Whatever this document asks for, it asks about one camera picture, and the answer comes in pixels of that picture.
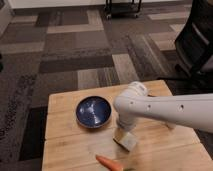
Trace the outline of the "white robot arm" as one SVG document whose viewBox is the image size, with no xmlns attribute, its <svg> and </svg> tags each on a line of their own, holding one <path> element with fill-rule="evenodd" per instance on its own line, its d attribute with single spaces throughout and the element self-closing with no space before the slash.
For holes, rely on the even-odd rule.
<svg viewBox="0 0 213 171">
<path fill-rule="evenodd" d="M 125 131 L 132 130 L 143 117 L 213 133 L 213 93 L 149 96 L 143 83 L 132 82 L 113 105 L 118 113 L 117 125 Z"/>
</svg>

